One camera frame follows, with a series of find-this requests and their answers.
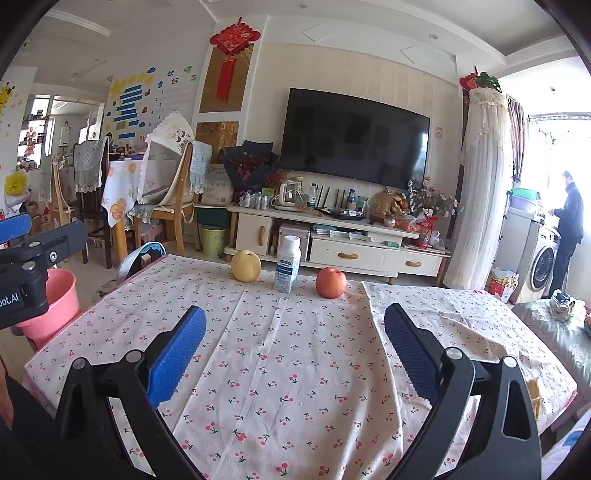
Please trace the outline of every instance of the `television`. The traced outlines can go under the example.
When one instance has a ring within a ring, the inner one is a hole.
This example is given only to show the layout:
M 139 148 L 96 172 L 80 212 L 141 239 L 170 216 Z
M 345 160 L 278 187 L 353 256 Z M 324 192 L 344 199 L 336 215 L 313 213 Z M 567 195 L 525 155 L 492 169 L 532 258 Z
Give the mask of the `television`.
M 422 185 L 429 118 L 338 93 L 290 90 L 279 166 L 406 189 Z

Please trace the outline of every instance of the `blue gripper pad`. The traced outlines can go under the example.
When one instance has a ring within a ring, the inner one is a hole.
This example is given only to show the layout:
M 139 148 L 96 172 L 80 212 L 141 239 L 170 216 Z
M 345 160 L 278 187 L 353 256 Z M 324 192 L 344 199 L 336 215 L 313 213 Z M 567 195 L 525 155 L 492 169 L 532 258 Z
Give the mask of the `blue gripper pad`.
M 423 337 L 423 333 L 432 335 L 431 332 L 417 328 L 397 303 L 386 309 L 384 327 L 417 394 L 431 406 L 435 405 L 439 399 L 439 365 L 434 362 L 434 355 Z
M 0 245 L 23 236 L 31 230 L 31 217 L 23 213 L 0 222 Z
M 206 322 L 205 312 L 192 306 L 174 329 L 166 332 L 172 337 L 148 371 L 146 394 L 154 408 L 173 396 L 182 374 L 205 336 Z

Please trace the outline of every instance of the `trash can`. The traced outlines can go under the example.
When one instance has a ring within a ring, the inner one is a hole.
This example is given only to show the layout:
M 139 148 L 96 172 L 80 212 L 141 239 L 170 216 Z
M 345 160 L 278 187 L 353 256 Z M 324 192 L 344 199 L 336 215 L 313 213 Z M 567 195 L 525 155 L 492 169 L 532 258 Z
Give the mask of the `trash can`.
M 228 244 L 228 229 L 215 225 L 200 225 L 203 254 L 208 258 L 217 258 L 223 254 Z

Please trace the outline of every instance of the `water bottle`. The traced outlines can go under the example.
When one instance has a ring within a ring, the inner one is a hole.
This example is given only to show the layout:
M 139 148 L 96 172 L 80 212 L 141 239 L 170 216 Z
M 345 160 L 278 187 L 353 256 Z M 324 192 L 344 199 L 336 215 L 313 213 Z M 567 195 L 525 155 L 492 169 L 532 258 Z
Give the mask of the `water bottle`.
M 357 197 L 355 196 L 355 189 L 349 190 L 349 196 L 347 197 L 347 209 L 349 209 L 349 210 L 356 210 L 357 209 Z
M 316 207 L 316 183 L 313 183 L 312 186 L 310 187 L 310 190 L 308 190 L 307 207 L 308 208 Z
M 281 248 L 277 252 L 275 290 L 281 293 L 290 293 L 292 291 L 300 269 L 300 258 L 300 237 L 295 235 L 283 237 Z

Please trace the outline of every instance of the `drawer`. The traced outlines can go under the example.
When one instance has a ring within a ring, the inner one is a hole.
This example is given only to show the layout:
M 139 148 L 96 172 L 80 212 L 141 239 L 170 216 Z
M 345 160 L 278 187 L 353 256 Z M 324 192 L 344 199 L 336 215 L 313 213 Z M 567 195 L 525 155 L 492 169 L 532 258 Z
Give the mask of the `drawer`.
M 353 267 L 363 270 L 383 270 L 385 248 L 366 247 L 314 238 L 310 262 L 334 267 Z
M 422 254 L 406 249 L 386 250 L 384 270 L 437 277 L 442 258 L 438 255 Z

